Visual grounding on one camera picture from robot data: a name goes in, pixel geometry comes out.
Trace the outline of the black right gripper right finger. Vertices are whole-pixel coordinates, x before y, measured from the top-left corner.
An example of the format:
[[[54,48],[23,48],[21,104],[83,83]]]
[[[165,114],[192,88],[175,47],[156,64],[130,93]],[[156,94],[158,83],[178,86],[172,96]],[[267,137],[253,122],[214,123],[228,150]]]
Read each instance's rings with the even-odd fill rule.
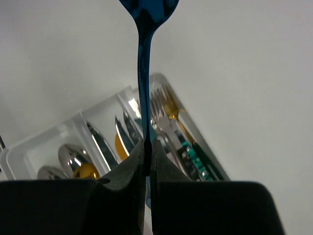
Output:
[[[167,157],[159,140],[152,143],[151,214],[155,235],[193,235],[191,204],[195,183]]]

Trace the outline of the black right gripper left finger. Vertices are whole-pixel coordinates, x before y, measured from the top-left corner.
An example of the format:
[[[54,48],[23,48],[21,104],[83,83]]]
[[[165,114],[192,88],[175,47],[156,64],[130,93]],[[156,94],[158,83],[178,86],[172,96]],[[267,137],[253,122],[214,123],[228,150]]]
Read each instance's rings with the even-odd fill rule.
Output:
[[[144,229],[146,177],[143,142],[98,180],[83,180],[87,208],[85,235],[141,235]]]

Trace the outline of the fork with teal marbled handle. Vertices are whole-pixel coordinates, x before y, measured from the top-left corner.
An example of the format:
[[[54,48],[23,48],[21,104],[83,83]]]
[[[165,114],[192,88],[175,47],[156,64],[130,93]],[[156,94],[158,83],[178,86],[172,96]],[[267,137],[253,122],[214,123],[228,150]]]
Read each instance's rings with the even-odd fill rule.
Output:
[[[192,145],[185,141],[182,143],[183,149],[186,150],[189,158],[191,159],[194,167],[198,171],[199,177],[204,181],[217,181],[219,180],[217,176],[213,174],[213,171],[206,167],[201,159],[196,154]]]

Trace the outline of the knife with teal marbled handle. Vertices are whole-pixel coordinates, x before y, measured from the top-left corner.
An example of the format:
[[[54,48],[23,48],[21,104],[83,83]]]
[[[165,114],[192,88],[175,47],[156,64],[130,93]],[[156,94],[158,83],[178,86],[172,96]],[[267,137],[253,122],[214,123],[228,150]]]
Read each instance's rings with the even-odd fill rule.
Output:
[[[136,146],[137,143],[141,140],[141,135],[137,131],[136,127],[134,126],[133,122],[131,121],[126,111],[123,111],[123,119],[127,128],[129,137],[131,141],[133,142],[134,146]]]

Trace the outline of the gold spoon dark-green handle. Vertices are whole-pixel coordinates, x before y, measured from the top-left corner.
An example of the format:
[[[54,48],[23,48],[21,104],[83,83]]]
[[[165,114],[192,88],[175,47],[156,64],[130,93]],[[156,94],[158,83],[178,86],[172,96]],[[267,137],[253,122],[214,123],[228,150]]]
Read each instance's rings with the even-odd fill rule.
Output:
[[[77,167],[73,173],[73,179],[99,179],[100,174],[92,163],[84,163]]]

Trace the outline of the knife with pink handle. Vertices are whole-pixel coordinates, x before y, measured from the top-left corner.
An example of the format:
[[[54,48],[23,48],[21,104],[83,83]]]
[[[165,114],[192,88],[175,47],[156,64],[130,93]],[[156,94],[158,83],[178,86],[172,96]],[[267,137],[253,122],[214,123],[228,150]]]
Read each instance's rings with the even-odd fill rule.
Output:
[[[118,160],[112,151],[112,148],[101,134],[90,122],[86,121],[86,125],[92,135],[94,142],[96,143],[102,157],[110,170],[118,166]]]

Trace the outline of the all-silver fork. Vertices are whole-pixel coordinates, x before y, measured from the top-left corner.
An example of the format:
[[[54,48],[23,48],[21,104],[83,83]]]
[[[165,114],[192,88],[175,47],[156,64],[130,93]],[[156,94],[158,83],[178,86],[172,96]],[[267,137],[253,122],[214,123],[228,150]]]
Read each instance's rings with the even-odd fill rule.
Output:
[[[157,88],[150,93],[150,107],[151,107],[151,116],[153,118],[154,123],[157,126],[157,133],[160,134],[175,162],[177,167],[188,177],[191,179],[191,173],[186,166],[186,163],[179,153],[179,150],[182,149],[182,144],[175,134],[175,131],[178,130],[177,125],[174,123],[174,120],[169,119],[163,105],[164,95],[161,91],[161,88]]]

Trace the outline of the gold fork dark-green handle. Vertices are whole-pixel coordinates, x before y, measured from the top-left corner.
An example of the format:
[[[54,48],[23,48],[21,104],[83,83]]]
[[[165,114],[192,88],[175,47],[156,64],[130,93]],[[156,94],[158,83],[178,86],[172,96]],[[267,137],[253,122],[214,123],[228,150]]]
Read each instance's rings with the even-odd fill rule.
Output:
[[[161,91],[163,92],[163,95],[164,95],[163,105],[164,105],[164,109],[165,109],[167,115],[169,116],[170,119],[174,119],[178,122],[178,124],[181,127],[181,130],[184,132],[184,134],[187,137],[187,142],[189,142],[189,144],[192,145],[196,154],[201,159],[201,161],[204,163],[204,165],[206,167],[209,167],[209,169],[213,171],[213,174],[218,177],[218,179],[219,179],[218,181],[229,180],[229,177],[225,174],[225,172],[220,171],[220,169],[211,161],[209,156],[200,147],[200,145],[194,140],[194,138],[188,132],[186,127],[180,121],[180,119],[179,119],[179,108],[178,108],[170,90],[168,89],[168,87],[161,86]]]

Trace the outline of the spoon with teal marbled handle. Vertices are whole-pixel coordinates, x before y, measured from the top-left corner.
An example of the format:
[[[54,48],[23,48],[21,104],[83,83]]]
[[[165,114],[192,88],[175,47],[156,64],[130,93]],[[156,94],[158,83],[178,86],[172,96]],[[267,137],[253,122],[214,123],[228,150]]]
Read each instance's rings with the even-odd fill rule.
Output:
[[[65,173],[71,178],[74,171],[82,164],[91,163],[89,154],[75,144],[62,144],[58,149],[58,159]]]

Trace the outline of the blue metallic spoon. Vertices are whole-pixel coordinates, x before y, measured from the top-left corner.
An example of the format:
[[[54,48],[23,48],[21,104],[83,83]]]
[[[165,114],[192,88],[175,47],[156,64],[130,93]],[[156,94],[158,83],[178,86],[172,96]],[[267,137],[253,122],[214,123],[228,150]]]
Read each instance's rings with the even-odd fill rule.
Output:
[[[178,0],[121,0],[133,18],[138,31],[137,80],[144,142],[144,170],[146,175],[146,205],[152,207],[150,167],[152,162],[151,109],[150,109],[150,51],[152,37],[175,11]]]

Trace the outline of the orange plastic knife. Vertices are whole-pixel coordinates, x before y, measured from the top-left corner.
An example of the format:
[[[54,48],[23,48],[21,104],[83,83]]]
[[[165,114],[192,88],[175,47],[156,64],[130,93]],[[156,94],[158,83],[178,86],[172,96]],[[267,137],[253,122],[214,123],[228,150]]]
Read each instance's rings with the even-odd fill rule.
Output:
[[[116,151],[117,151],[121,161],[124,161],[125,159],[127,159],[128,154],[124,150],[124,147],[121,143],[121,140],[120,140],[118,134],[115,135],[115,148],[116,148]]]

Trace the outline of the knife with marbled dark handle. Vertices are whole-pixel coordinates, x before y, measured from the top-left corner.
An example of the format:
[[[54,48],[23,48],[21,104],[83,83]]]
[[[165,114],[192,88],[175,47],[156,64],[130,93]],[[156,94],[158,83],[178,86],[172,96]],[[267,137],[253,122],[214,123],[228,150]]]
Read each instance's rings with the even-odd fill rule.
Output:
[[[129,156],[134,149],[134,143],[127,135],[118,117],[115,117],[115,128],[121,141],[122,147],[125,150],[126,154]]]

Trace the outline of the fork with dark marbled handle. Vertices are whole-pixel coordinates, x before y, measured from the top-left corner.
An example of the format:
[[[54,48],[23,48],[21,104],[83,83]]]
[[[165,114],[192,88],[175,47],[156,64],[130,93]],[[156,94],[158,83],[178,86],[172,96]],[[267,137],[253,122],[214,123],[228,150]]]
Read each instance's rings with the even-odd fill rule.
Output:
[[[137,118],[141,118],[141,110],[140,110],[140,105],[138,103],[138,100],[135,98],[132,98],[128,100],[128,104],[130,105],[131,109],[134,111],[135,116]]]

